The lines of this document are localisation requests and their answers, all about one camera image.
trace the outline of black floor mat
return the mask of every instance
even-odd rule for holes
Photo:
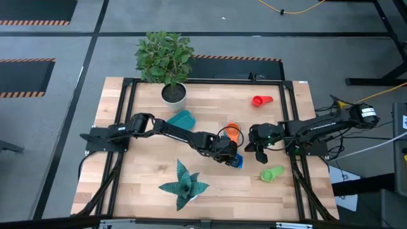
[[[77,0],[0,0],[0,25],[69,25]]]
[[[54,58],[0,59],[0,98],[44,96],[54,64]]]
[[[253,73],[261,75],[258,80],[285,80],[281,59],[194,55],[188,63],[192,67],[189,78],[247,80]]]

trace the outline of gray floor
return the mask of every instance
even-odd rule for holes
[[[312,0],[267,1],[287,11],[305,9]],[[406,39],[406,25],[391,1],[380,1],[397,35]],[[101,0],[81,0],[68,27],[0,26],[1,31],[93,31]],[[369,3],[324,3],[301,15],[271,11],[257,1],[110,0],[102,32],[266,31],[266,32],[383,32],[385,28]],[[93,124],[104,78],[138,77],[134,70],[139,38],[97,40],[66,146],[44,217],[68,216],[85,142],[80,133]],[[53,149],[78,80],[90,38],[0,38],[0,58],[57,58],[46,96],[0,100],[0,139],[25,147],[23,154],[0,154],[0,221],[29,219],[53,155]],[[192,37],[196,53],[274,57],[284,62],[287,80],[306,80],[314,106],[329,106],[329,94],[356,101],[386,87],[346,87],[348,77],[378,78],[401,63],[392,40],[376,38],[252,38]],[[391,104],[405,102],[407,89],[368,101],[382,121],[391,120]],[[391,137],[392,126],[363,135]],[[345,152],[377,144],[348,139]],[[339,161],[342,169],[361,176],[393,171],[392,146]]]

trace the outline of red cup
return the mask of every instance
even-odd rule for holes
[[[273,97],[256,95],[252,99],[252,104],[255,106],[262,106],[262,105],[266,104],[267,102],[273,102]]]

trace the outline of wooden table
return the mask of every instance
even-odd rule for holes
[[[95,117],[98,127],[114,123],[123,78],[106,78]],[[163,85],[138,83],[135,91],[133,113],[152,113],[164,120],[174,115],[160,97]],[[315,116],[308,83],[294,81],[294,93],[301,120]],[[126,218],[170,219],[223,219],[259,221],[297,221],[298,210],[289,157],[285,151],[266,151],[268,163],[256,161],[254,153],[244,152],[248,143],[249,127],[255,123],[273,123],[283,120],[279,88],[270,85],[218,85],[186,84],[187,109],[197,119],[193,129],[217,133],[229,121],[237,122],[245,136],[244,145],[238,149],[244,156],[242,169],[236,169],[200,156],[187,144],[155,135],[147,139],[130,140],[121,169],[120,182],[114,206],[114,216]],[[262,108],[251,105],[254,95],[271,95],[274,102]],[[123,108],[124,119],[126,105]],[[275,148],[283,147],[279,142]],[[97,191],[107,153],[96,153],[83,164],[72,213],[85,206]],[[312,188],[322,204],[338,218],[331,182],[326,164],[318,157],[309,156],[308,167]],[[186,207],[176,211],[176,195],[158,187],[177,180],[176,165],[180,159],[190,173],[199,172],[198,180],[210,186]],[[283,165],[285,173],[272,183],[260,180],[263,169]],[[307,196],[302,191],[305,214],[309,218]],[[107,211],[109,190],[103,212]]]

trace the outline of artificial plant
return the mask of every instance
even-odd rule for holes
[[[159,188],[178,195],[177,211],[181,210],[191,198],[203,193],[208,184],[198,182],[199,172],[190,175],[185,166],[177,160],[177,177],[178,182],[166,183]]]
[[[188,46],[190,38],[180,38],[181,34],[147,32],[147,40],[140,39],[137,56],[137,70],[142,71],[141,79],[150,83],[183,83],[192,71],[188,59],[194,49]]]

